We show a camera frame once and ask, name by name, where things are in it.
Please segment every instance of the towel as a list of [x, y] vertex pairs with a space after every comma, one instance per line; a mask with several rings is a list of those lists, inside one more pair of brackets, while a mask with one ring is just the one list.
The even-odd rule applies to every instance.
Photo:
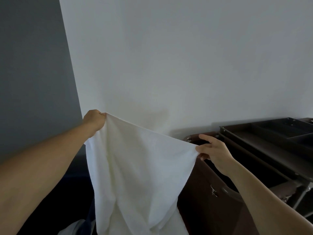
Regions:
[[196, 161], [193, 144], [110, 114], [85, 144], [99, 235], [188, 234], [174, 223], [183, 225], [177, 199]]

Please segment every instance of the left hand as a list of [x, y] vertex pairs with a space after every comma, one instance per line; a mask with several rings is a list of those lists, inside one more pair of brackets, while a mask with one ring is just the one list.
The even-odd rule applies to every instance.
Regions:
[[106, 113], [101, 113], [99, 110], [90, 110], [87, 112], [87, 114], [84, 116], [83, 124], [90, 127], [90, 138], [104, 126], [105, 120]]

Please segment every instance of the gray wall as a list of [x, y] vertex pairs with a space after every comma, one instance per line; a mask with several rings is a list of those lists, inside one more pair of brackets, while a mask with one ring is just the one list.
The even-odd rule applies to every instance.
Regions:
[[82, 116], [59, 0], [0, 3], [1, 162]]

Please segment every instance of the white towel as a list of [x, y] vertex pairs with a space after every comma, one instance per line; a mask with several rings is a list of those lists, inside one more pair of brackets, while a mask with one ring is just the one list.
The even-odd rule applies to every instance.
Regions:
[[170, 223], [183, 224], [176, 204], [196, 160], [193, 144], [110, 114], [85, 144], [99, 235], [188, 234]]

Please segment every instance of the white wall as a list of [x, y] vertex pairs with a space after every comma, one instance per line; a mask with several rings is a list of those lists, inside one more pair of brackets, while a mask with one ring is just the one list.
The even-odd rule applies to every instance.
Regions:
[[313, 116], [313, 0], [60, 3], [82, 114], [177, 138]]

